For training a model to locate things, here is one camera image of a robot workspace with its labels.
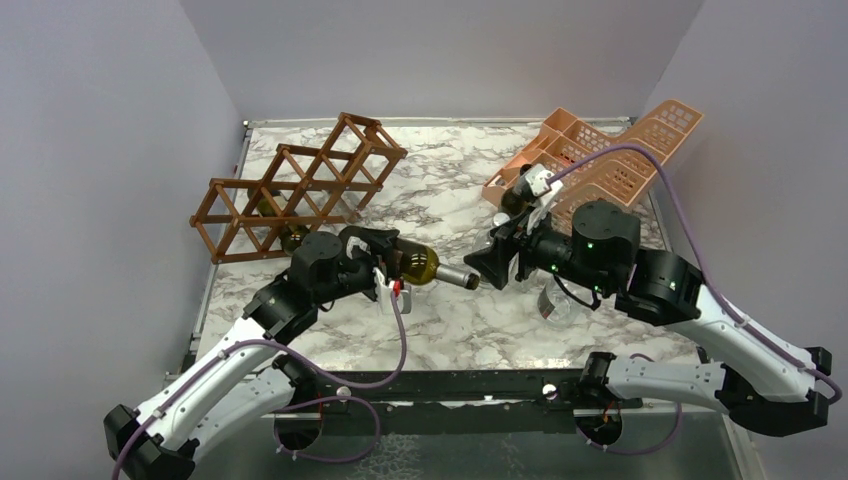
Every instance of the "wine bottle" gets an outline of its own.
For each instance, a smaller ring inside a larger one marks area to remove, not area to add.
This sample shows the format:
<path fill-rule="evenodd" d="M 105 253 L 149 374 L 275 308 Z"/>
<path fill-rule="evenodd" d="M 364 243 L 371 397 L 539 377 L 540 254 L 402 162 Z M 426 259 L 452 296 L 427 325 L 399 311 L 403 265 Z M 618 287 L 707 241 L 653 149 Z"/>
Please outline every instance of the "wine bottle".
<path fill-rule="evenodd" d="M 498 207 L 498 211 L 514 217 L 523 212 L 525 208 L 527 208 L 527 202 L 522 200 L 510 188 L 501 196 L 501 204 Z"/>
<path fill-rule="evenodd" d="M 247 196 L 250 197 L 253 195 L 254 190 L 252 188 L 247 189 Z M 274 202 L 277 206 L 280 207 L 280 210 L 285 210 L 286 208 L 286 197 L 283 196 L 283 192 L 279 190 L 274 190 L 271 192 L 271 195 L 274 198 Z M 268 199 L 264 196 L 259 203 L 256 204 L 256 211 L 259 212 L 259 215 L 263 217 L 276 217 L 277 212 L 274 211 L 274 207 L 271 206 L 271 203 L 268 202 Z M 297 213 L 292 212 L 292 217 L 296 217 Z M 303 238 L 309 234 L 309 227 L 306 225 L 295 225 L 288 224 L 280 230 L 280 248 L 286 252 L 287 255 L 291 255 L 303 244 Z"/>
<path fill-rule="evenodd" d="M 432 248 L 417 242 L 398 238 L 395 248 L 400 252 L 400 271 L 403 279 L 412 285 L 426 285 L 433 280 L 458 285 L 467 290 L 476 290 L 480 277 L 442 264 Z"/>

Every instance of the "white wall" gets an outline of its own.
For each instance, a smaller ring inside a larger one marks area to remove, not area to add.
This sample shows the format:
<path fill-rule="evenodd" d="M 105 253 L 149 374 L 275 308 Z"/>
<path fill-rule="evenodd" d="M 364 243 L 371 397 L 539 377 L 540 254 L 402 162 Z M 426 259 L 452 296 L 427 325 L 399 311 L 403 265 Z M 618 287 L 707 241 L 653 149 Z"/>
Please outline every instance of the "white wall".
<path fill-rule="evenodd" d="M 243 129 L 176 0 L 0 3 L 0 478 L 108 478 L 103 416 L 185 353 L 188 216 Z"/>
<path fill-rule="evenodd" d="M 249 119 L 639 115 L 703 0 L 181 0 Z"/>
<path fill-rule="evenodd" d="M 837 0 L 706 0 L 648 102 L 705 113 L 674 178 L 725 293 L 796 345 L 830 349 L 843 386 L 846 18 Z M 676 225 L 670 234 L 685 251 Z M 759 439 L 769 477 L 845 478 L 846 409 L 832 407 L 824 429 Z"/>

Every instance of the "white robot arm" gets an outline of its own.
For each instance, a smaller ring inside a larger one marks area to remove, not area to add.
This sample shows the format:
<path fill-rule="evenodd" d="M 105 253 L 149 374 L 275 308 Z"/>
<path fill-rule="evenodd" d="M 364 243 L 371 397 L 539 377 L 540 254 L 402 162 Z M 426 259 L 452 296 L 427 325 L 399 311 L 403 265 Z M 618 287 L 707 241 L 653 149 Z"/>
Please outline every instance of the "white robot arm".
<path fill-rule="evenodd" d="M 284 370 L 265 368 L 251 380 L 245 377 L 313 325 L 322 304 L 363 293 L 385 313 L 394 311 L 393 296 L 400 313 L 411 310 L 392 248 L 398 232 L 349 228 L 339 237 L 308 236 L 290 269 L 256 293 L 207 354 L 137 408 L 119 405 L 106 416 L 107 444 L 117 464 L 113 476 L 123 469 L 136 480 L 188 478 L 195 462 L 223 438 L 287 406 L 295 389 Z"/>
<path fill-rule="evenodd" d="M 563 188 L 561 176 L 542 165 L 527 169 L 511 194 L 532 201 L 531 206 L 492 229 L 491 246 L 467 255 L 465 263 L 503 288 L 509 281 L 509 262 L 518 255 L 515 280 L 525 280 L 539 269 L 594 295 L 615 295 L 617 310 L 691 339 L 714 360 L 669 365 L 595 352 L 581 380 L 587 394 L 601 405 L 632 398 L 700 405 L 772 436 L 826 424 L 829 401 L 815 390 L 815 383 L 826 379 L 832 384 L 827 350 L 791 345 L 724 298 L 716 298 L 702 272 L 685 259 L 640 248 L 639 218 L 612 203 L 581 205 L 573 213 L 571 235 L 555 231 L 549 212 Z M 838 398 L 837 389 L 831 402 Z"/>

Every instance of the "white marble countertop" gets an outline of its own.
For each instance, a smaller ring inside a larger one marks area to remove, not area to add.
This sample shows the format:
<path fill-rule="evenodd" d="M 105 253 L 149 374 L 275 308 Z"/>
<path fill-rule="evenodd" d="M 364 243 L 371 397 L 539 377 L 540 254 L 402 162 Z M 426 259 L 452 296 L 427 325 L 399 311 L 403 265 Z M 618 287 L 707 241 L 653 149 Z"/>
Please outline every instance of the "white marble countertop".
<path fill-rule="evenodd" d="M 608 131 L 617 133 L 622 128 Z M 483 182 L 536 135 L 538 126 L 386 130 L 409 155 L 363 211 L 359 224 L 397 228 L 402 236 L 431 245 L 443 262 L 462 267 L 462 256 L 470 251 L 474 235 L 495 213 L 495 207 L 480 195 Z M 329 132 L 330 128 L 254 130 L 242 177 L 260 178 L 277 144 L 320 146 Z M 344 146 L 352 139 L 343 137 L 340 142 Z M 367 165 L 376 176 L 377 165 Z M 295 178 L 293 175 L 281 173 L 277 178 Z M 238 196 L 236 206 L 245 201 L 243 194 Z M 656 216 L 647 199 L 645 203 L 647 206 L 635 209 L 642 218 L 642 245 L 663 248 Z M 231 248 L 238 251 L 247 241 L 240 235 Z M 223 337 L 254 292 L 288 263 L 288 259 L 277 259 L 219 266 L 199 355 Z M 581 315 L 565 330 L 550 329 L 542 323 L 536 307 L 546 278 L 547 274 L 537 272 L 530 280 L 512 282 L 501 292 L 491 288 L 469 292 L 439 282 L 418 287 L 413 311 L 404 316 L 409 339 L 405 368 L 582 368 L 592 351 L 641 352 L 656 360 L 697 361 L 691 342 L 626 318 L 613 310 L 612 299 L 591 315 Z M 362 295 L 336 302 L 291 346 L 332 370 L 392 369 L 400 352 L 393 317 L 381 314 L 377 305 Z"/>

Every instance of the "glass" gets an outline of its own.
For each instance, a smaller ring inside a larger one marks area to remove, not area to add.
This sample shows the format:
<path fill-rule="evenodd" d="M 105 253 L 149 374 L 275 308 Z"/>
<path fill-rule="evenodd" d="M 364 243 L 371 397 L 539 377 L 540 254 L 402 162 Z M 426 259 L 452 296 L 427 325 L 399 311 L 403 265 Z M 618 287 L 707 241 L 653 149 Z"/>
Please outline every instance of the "glass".
<path fill-rule="evenodd" d="M 562 279 L 560 281 L 570 290 L 567 282 Z M 564 330 L 573 325 L 580 315 L 588 316 L 592 313 L 592 310 L 566 295 L 557 285 L 553 275 L 545 283 L 545 288 L 539 292 L 536 306 L 542 323 L 555 330 Z"/>

